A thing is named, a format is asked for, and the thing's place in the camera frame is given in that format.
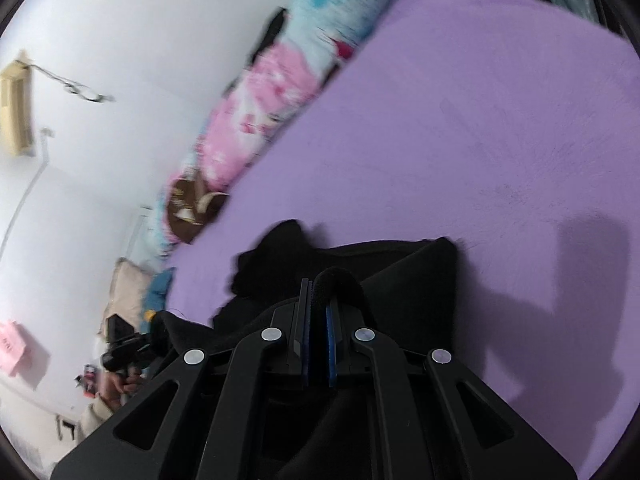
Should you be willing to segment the person's left hand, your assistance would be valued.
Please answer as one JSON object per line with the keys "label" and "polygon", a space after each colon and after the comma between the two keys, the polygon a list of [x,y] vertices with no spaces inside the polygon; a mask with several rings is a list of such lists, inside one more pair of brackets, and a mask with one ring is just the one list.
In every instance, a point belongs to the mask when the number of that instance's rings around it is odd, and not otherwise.
{"label": "person's left hand", "polygon": [[116,412],[122,407],[122,400],[136,394],[143,383],[142,371],[134,366],[130,367],[125,376],[104,372],[100,379],[98,396],[112,412]]}

